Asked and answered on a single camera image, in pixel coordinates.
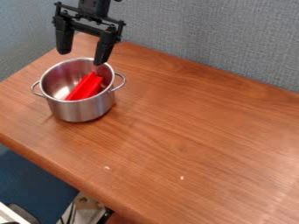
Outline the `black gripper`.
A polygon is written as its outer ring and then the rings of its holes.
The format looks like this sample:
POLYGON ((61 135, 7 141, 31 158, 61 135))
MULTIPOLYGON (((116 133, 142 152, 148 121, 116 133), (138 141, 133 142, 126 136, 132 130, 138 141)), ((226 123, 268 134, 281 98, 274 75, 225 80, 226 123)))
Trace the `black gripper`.
POLYGON ((126 25, 122 20, 116 20, 108 16, 110 0, 78 0, 78 6, 69 6, 61 2, 54 3, 54 15, 51 23, 54 25, 55 49, 59 54, 67 54, 71 48, 74 31, 85 32, 98 37, 93 64, 101 65, 108 61, 114 43, 121 39, 122 28, 126 25), (105 25, 101 30, 81 24, 85 19, 96 25, 105 25))

